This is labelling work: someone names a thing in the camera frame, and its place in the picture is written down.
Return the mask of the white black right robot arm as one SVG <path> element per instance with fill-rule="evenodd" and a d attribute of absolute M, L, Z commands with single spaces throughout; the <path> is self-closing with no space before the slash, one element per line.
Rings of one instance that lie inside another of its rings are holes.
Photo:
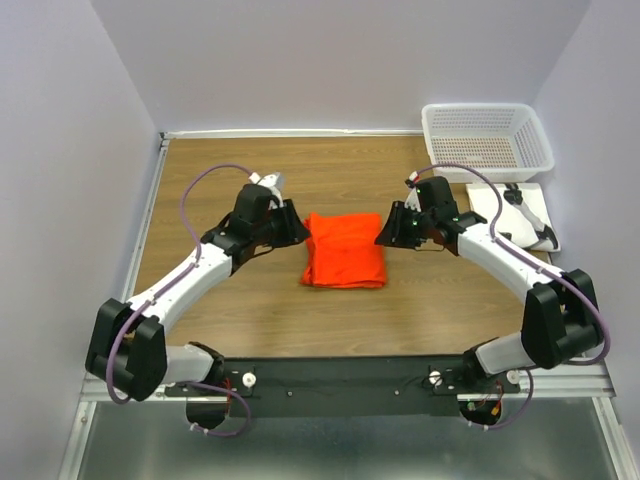
<path fill-rule="evenodd" d="M 512 291 L 524 305 L 518 332 L 465 351 L 455 370 L 462 384 L 480 392 L 510 370 L 550 370 L 606 342 L 593 282 L 579 269 L 562 271 L 500 234 L 474 211 L 460 212 L 449 182 L 412 174 L 409 195 L 395 201 L 377 236 L 384 247 L 418 249 L 431 240 L 472 261 Z"/>

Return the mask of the orange t shirt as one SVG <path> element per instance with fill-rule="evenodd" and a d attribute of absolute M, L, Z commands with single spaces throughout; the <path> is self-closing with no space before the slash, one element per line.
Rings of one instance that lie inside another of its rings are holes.
<path fill-rule="evenodd" d="M 335 289 L 382 288 L 387 283 L 384 249 L 375 243 L 382 229 L 377 213 L 321 216 L 304 220 L 307 265 L 300 283 Z"/>

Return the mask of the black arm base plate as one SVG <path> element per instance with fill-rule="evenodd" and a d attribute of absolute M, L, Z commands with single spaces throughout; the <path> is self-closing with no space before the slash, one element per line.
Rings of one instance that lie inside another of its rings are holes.
<path fill-rule="evenodd" d="M 217 375 L 230 394 L 176 383 L 187 417 L 205 426 L 223 419 L 458 416 L 466 396 L 490 411 L 501 394 L 519 392 L 506 374 L 469 383 L 459 355 L 226 358 Z"/>

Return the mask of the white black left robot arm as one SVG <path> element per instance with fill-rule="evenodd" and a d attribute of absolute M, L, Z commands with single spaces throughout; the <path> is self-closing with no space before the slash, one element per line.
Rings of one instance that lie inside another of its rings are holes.
<path fill-rule="evenodd" d="M 143 401 L 163 384 L 186 383 L 214 393 L 224 358 L 197 342 L 170 347 L 166 335 L 206 292 L 256 257 L 256 250 L 302 243 L 309 236 L 278 173 L 252 174 L 233 210 L 198 237 L 193 252 L 169 274 L 126 301 L 109 299 L 96 316 L 85 369 L 124 398 Z"/>

